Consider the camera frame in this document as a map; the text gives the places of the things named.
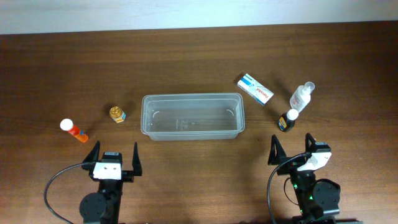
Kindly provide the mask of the dark bottle white cap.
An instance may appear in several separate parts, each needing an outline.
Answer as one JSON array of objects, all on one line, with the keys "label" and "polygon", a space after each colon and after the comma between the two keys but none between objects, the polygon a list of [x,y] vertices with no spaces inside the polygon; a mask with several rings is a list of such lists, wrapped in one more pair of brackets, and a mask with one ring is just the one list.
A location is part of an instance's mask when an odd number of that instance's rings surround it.
[{"label": "dark bottle white cap", "polygon": [[296,109],[290,109],[282,114],[277,120],[277,125],[282,132],[289,132],[295,125],[299,112]]}]

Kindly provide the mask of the white blue medicine box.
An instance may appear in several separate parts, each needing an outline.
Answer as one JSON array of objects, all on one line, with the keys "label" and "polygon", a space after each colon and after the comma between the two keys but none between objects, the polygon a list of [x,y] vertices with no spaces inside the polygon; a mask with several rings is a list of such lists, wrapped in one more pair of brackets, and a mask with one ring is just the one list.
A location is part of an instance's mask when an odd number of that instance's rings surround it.
[{"label": "white blue medicine box", "polygon": [[242,78],[240,78],[237,82],[237,86],[244,90],[262,106],[264,106],[274,96],[273,92],[260,84],[249,74],[245,74]]}]

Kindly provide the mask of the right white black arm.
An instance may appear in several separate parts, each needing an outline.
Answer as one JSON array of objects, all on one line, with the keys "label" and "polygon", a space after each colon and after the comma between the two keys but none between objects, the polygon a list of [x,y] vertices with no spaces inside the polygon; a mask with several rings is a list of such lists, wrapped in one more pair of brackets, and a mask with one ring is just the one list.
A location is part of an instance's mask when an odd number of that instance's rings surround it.
[{"label": "right white black arm", "polygon": [[300,215],[292,217],[292,223],[349,224],[359,220],[337,220],[340,213],[341,187],[329,179],[316,179],[314,172],[326,165],[331,148],[325,142],[317,142],[310,133],[305,135],[305,152],[288,157],[277,136],[271,137],[271,150],[267,164],[275,166],[267,183],[267,207],[271,222],[277,220],[271,208],[271,182],[273,176],[288,175],[294,188]]}]

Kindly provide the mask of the white spray bottle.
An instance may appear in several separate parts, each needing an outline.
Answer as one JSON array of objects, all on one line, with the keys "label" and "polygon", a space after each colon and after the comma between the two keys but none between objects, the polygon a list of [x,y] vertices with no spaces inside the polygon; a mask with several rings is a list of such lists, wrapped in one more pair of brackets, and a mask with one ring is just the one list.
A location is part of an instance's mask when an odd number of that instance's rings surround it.
[{"label": "white spray bottle", "polygon": [[290,98],[290,107],[300,113],[309,104],[314,89],[315,84],[313,82],[300,85]]}]

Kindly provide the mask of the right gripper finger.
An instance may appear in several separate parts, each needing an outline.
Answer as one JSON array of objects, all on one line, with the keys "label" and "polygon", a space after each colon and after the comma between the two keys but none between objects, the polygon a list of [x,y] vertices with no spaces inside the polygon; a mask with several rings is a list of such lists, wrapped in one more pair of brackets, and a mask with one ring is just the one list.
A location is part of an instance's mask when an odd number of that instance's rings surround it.
[{"label": "right gripper finger", "polygon": [[316,148],[316,140],[312,137],[310,133],[305,135],[305,152],[307,153],[314,153]]},{"label": "right gripper finger", "polygon": [[277,136],[274,134],[271,137],[271,149],[267,164],[269,166],[279,165],[287,160],[286,153],[280,144]]}]

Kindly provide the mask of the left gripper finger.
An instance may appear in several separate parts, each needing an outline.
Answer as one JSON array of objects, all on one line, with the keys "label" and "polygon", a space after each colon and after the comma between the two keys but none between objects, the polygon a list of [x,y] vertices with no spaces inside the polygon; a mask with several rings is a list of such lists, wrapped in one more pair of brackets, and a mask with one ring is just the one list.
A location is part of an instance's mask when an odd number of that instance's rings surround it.
[{"label": "left gripper finger", "polygon": [[133,171],[133,176],[142,176],[142,166],[139,158],[137,142],[134,143],[133,156],[132,156],[132,171]]},{"label": "left gripper finger", "polygon": [[95,164],[98,162],[99,153],[100,153],[100,142],[97,141],[93,149],[88,153],[88,155],[83,160],[82,169],[93,170]]}]

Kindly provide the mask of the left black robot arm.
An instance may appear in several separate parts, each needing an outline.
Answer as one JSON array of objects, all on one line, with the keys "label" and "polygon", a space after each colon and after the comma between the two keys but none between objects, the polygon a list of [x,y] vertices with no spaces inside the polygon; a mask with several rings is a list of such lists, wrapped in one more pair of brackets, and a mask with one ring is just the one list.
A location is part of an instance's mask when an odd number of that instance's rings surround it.
[{"label": "left black robot arm", "polygon": [[133,183],[142,175],[138,145],[134,144],[132,170],[122,170],[123,156],[120,152],[104,152],[99,158],[100,142],[83,160],[82,169],[98,183],[98,190],[86,195],[80,202],[79,212],[84,223],[118,223],[123,184]]}]

